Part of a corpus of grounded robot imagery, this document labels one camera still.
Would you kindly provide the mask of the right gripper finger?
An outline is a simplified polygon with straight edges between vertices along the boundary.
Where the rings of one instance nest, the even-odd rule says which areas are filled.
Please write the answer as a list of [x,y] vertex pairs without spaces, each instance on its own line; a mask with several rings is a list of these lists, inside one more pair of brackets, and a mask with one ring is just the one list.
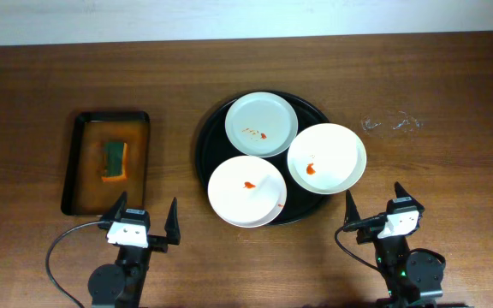
[[353,200],[352,193],[347,190],[346,191],[346,212],[344,216],[345,223],[357,222],[360,220],[360,215],[357,210],[357,206]]
[[408,193],[406,189],[398,181],[395,182],[394,189],[395,189],[395,196],[397,199],[410,198],[411,200],[414,200],[414,197],[410,193]]

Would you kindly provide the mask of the white plate with sauce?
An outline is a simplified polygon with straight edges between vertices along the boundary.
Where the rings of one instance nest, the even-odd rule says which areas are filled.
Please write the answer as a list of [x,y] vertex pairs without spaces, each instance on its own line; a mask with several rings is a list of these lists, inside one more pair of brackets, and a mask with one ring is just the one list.
[[259,157],[232,157],[215,169],[208,183],[212,209],[227,223],[256,228],[280,215],[287,200],[281,172]]

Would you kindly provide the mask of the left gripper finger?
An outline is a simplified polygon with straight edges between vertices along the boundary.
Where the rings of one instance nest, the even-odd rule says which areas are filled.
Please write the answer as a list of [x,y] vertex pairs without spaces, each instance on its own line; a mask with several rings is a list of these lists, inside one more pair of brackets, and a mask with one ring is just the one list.
[[100,217],[100,223],[111,225],[113,222],[119,222],[121,220],[122,212],[126,208],[127,201],[128,194],[123,192],[110,209]]
[[178,246],[181,242],[181,230],[177,216],[177,198],[173,198],[169,214],[164,225],[166,239],[169,245]]

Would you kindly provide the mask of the orange green scrub sponge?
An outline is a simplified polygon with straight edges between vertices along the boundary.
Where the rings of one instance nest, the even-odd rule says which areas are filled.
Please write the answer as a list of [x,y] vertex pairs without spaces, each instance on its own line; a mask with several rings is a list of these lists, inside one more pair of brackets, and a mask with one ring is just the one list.
[[103,182],[127,179],[128,144],[124,141],[109,141],[103,144]]

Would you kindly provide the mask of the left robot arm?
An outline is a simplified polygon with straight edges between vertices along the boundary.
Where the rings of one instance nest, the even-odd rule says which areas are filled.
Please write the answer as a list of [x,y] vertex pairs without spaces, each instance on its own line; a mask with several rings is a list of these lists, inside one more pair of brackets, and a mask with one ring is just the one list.
[[93,307],[138,307],[154,252],[166,253],[170,245],[178,246],[181,232],[177,217],[177,200],[169,207],[165,236],[152,235],[149,213],[127,207],[123,192],[99,222],[107,232],[107,242],[119,248],[116,261],[96,268],[88,281]]

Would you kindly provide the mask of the cream plate with sauce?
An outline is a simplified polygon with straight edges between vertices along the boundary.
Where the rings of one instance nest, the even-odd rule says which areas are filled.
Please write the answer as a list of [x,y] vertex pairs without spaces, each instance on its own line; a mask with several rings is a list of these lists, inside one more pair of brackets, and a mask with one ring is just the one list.
[[366,164],[366,150],[360,137],[334,123],[304,129],[287,154],[288,171],[294,181],[316,194],[348,190],[360,180]]

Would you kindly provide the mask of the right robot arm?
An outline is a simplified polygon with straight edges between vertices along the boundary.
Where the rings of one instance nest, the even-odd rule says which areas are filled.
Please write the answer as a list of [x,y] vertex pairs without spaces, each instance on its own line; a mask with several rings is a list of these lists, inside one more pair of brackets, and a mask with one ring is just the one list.
[[359,215],[352,193],[346,192],[344,223],[336,230],[335,241],[341,232],[355,232],[359,245],[374,245],[374,265],[347,248],[342,250],[384,279],[388,296],[378,299],[377,307],[435,307],[436,299],[443,296],[446,259],[431,250],[409,247],[407,236],[419,229],[425,207],[400,183],[394,189],[395,197],[388,201],[386,211],[367,218]]

